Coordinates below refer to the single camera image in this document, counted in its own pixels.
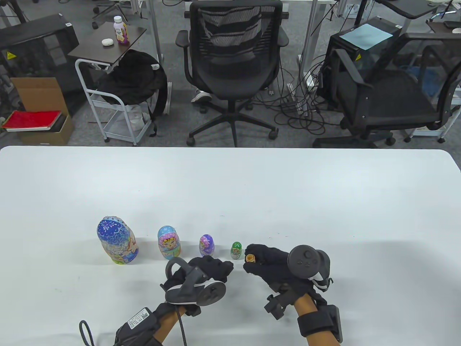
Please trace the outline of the person's right hand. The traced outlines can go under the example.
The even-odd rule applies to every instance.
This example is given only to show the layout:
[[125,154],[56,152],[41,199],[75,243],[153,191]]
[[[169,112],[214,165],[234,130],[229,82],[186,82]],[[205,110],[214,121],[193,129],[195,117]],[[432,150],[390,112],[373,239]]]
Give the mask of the person's right hand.
[[308,295],[316,307],[327,306],[321,296],[332,283],[330,258],[321,249],[298,245],[290,252],[263,244],[250,244],[244,251],[244,270],[267,283],[277,295],[270,295],[265,309],[277,320],[288,305]]

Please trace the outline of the person's left hand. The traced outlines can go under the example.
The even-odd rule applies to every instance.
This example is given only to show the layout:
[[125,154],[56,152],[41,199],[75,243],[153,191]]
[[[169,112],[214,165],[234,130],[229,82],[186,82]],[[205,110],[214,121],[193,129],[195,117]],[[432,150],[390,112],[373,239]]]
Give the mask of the person's left hand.
[[230,261],[206,255],[186,262],[180,257],[166,265],[166,282],[162,285],[166,303],[183,306],[189,316],[201,313],[201,307],[221,300],[226,293],[228,276],[234,269]]

